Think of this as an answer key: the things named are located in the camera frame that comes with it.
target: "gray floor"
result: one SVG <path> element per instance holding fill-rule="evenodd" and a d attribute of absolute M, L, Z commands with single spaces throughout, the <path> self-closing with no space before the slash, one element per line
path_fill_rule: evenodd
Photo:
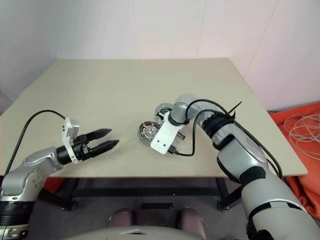
<path fill-rule="evenodd" d="M 80 187 L 215 187 L 208 178 L 194 179 L 90 179 L 80 182 Z M 237 184 L 227 181 L 229 190 Z M 175 210 L 192 207 L 202 216 L 209 240 L 221 238 L 247 240 L 246 216 L 241 204 L 220 212 L 216 208 L 218 197 L 82 197 L 77 199 L 76 211 L 62 211 L 42 201 L 37 201 L 30 219 L 28 240 L 58 240 L 106 227 L 112 213 L 121 208 L 136 210 L 141 203 L 173 203 Z"/>

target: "white wall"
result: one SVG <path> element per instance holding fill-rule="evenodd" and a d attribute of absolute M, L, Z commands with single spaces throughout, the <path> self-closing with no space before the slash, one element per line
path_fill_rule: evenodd
<path fill-rule="evenodd" d="M 44 36 L 47 4 L 0 0 L 0 96 L 3 112 L 55 57 Z"/>
<path fill-rule="evenodd" d="M 318 0 L 24 0 L 18 5 L 22 14 L 11 16 L 6 27 L 15 23 L 22 32 L 14 35 L 29 36 L 34 49 L 12 48 L 16 54 L 5 61 L 11 69 L 4 78 L 7 92 L 21 92 L 32 81 L 23 78 L 28 71 L 20 67 L 43 70 L 52 57 L 230 57 L 267 109 L 320 100 Z M 36 30 L 26 31 L 32 24 Z M 33 45 L 33 39 L 41 44 Z M 35 60 L 22 64 L 20 55 Z"/>

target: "white mount bracket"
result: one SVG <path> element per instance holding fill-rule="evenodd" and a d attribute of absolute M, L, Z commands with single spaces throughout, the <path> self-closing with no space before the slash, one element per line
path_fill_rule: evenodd
<path fill-rule="evenodd" d="M 78 135 L 79 128 L 79 123 L 76 120 L 66 117 L 61 132 L 63 145 L 65 146 L 65 149 L 67 150 L 69 157 L 74 164 L 79 162 L 79 159 L 77 159 L 74 150 L 72 149 L 72 145 L 74 144 L 74 139 Z"/>
<path fill-rule="evenodd" d="M 184 125 L 172 125 L 168 120 L 169 114 L 169 111 L 164 114 L 163 124 L 150 144 L 151 148 L 161 154 L 167 153 L 171 144 L 174 142 L 178 131 L 184 127 Z"/>

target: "white cable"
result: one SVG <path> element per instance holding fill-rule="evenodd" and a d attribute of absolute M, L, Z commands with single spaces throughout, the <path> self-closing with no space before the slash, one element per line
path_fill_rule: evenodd
<path fill-rule="evenodd" d="M 288 130 L 288 121 L 294 118 L 296 118 L 296 122 L 294 123 L 293 128 L 291 130 Z M 303 116 L 301 114 L 291 115 L 284 121 L 283 127 L 289 133 L 289 139 L 297 149 L 299 149 L 310 158 L 320 160 L 320 113 L 309 116 Z M 299 142 L 318 143 L 318 152 L 312 152 L 303 149 L 301 146 L 299 146 Z"/>

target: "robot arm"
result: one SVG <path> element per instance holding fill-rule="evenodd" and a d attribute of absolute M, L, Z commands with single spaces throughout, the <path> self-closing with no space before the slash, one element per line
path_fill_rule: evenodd
<path fill-rule="evenodd" d="M 210 103 L 201 101 L 189 106 L 196 98 L 184 94 L 151 142 L 151 147 L 165 154 L 175 136 L 188 120 L 205 109 L 197 124 L 219 150 L 217 162 L 224 173 L 242 186 L 241 199 L 248 218 L 250 240 L 316 240 L 320 230 L 290 188 L 269 170 L 266 157 L 255 141 L 240 129 L 229 116 Z"/>
<path fill-rule="evenodd" d="M 0 239 L 18 240 L 28 235 L 29 218 L 35 200 L 47 177 L 64 165 L 79 160 L 94 158 L 113 149 L 119 140 L 108 140 L 96 147 L 88 143 L 108 134 L 111 129 L 99 129 L 77 136 L 79 125 L 65 119 L 62 139 L 65 145 L 49 147 L 28 156 L 22 164 L 9 172 L 2 181 L 0 195 Z"/>

